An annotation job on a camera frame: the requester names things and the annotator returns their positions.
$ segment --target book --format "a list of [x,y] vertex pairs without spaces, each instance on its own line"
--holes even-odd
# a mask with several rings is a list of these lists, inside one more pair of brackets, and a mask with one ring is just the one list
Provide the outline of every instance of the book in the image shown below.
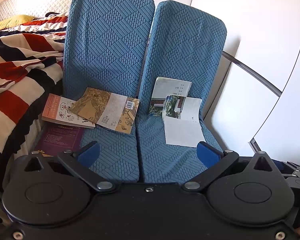
[[205,142],[199,122],[202,99],[170,95],[162,108],[166,144],[197,147]]
[[87,88],[70,111],[105,128],[129,134],[139,102],[136,98]]
[[172,78],[157,77],[150,101],[149,115],[162,115],[163,103],[167,96],[186,97],[192,82]]
[[83,128],[57,123],[46,123],[34,151],[49,156],[57,156],[65,150],[76,151],[80,148]]
[[69,109],[76,101],[49,94],[48,100],[42,113],[42,120],[58,124],[94,128],[95,124],[89,120],[77,116]]

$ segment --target metal rivet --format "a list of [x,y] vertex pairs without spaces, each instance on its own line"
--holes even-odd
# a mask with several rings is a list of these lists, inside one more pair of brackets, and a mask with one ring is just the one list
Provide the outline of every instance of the metal rivet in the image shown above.
[[12,236],[13,236],[13,238],[14,238],[15,240],[22,240],[22,239],[23,239],[23,234],[22,234],[21,232],[14,232],[14,233],[12,234]]
[[102,181],[97,184],[97,188],[101,190],[111,189],[113,187],[112,183],[109,181]]
[[286,237],[286,234],[281,231],[275,235],[275,240],[283,240],[283,239],[285,239],[285,237]]
[[153,187],[146,187],[145,191],[146,192],[153,192],[154,188]]
[[200,184],[195,181],[189,181],[185,183],[186,189],[198,189],[200,187]]

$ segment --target black plastic mount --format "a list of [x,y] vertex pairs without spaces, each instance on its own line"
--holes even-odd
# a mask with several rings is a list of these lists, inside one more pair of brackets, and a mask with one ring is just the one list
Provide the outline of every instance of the black plastic mount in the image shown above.
[[21,232],[24,240],[140,235],[257,240],[275,239],[278,232],[298,239],[293,222],[287,221],[300,201],[300,178],[283,176],[266,153],[258,152],[243,164],[236,152],[227,152],[181,186],[107,181],[73,156],[33,154],[18,165],[2,198],[14,223],[0,239],[13,239],[14,232]]

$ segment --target white quilted headboard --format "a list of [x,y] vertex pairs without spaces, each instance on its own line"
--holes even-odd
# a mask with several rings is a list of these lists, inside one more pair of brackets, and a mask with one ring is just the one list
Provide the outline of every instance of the white quilted headboard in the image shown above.
[[69,11],[71,0],[4,0],[0,3],[0,21],[18,14],[44,17],[48,12]]

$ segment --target red white and black stripes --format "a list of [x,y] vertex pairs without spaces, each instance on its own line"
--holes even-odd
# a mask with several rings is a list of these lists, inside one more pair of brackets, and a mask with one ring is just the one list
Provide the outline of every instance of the red white and black stripes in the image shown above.
[[[0,159],[13,153],[10,148],[20,148],[26,133],[20,141],[12,135],[28,129],[25,126],[43,110],[44,99],[61,82],[64,44],[58,41],[65,31],[58,29],[66,27],[66,20],[66,14],[51,16],[0,32]],[[51,26],[58,30],[56,34]],[[53,39],[34,34],[42,31]]]
[[13,28],[2,30],[0,31],[0,37],[28,33],[39,34],[60,42],[60,39],[64,39],[66,35],[67,20],[68,13],[50,16],[40,20],[34,20]]

